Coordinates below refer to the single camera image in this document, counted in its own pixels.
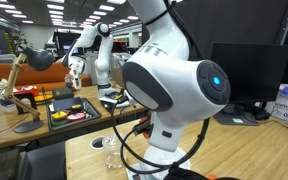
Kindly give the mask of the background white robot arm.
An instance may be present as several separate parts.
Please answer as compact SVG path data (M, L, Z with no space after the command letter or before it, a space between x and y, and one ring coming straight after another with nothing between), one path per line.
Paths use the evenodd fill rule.
M110 29L106 24L98 23L95 26L85 26L80 37L73 41L70 49L61 59L61 63L70 68L70 73L76 78L73 80L73 85L80 89L81 85L78 84L81 82L79 75L83 71L84 62L79 59L74 59L72 53L75 48L92 46L97 35L102 37L98 58L94 62L98 99L106 103L117 103L118 107L129 106L130 100L126 94L121 95L120 102L111 98L111 95L116 93L116 90L113 89L109 83L110 53L113 47L113 37L110 35Z

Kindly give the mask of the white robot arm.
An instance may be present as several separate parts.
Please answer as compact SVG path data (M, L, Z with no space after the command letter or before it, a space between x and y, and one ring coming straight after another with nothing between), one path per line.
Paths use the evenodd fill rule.
M150 38L123 65L131 97L151 111L148 143L175 151L185 125L225 107L231 86L210 60L191 61L189 44L171 17L170 0L128 0Z

